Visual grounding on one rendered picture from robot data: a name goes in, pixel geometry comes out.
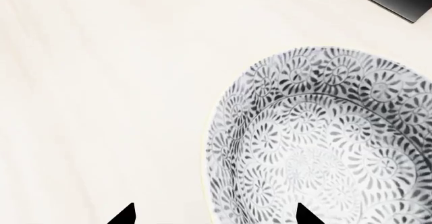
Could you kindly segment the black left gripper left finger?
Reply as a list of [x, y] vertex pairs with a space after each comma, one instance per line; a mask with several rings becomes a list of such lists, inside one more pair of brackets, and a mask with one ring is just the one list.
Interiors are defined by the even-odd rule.
[[134, 203], [130, 203], [107, 224], [135, 224], [136, 211]]

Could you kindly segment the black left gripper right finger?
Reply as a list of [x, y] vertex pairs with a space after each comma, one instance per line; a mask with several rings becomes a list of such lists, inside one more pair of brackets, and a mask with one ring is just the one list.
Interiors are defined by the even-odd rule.
[[297, 224], [324, 224], [318, 216], [307, 209], [302, 203], [298, 203], [296, 209]]

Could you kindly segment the white plate with black swirls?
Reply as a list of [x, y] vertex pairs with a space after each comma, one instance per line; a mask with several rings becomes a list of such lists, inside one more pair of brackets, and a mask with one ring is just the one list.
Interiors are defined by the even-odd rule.
[[339, 47], [250, 66], [205, 148], [212, 224], [432, 224], [432, 80]]

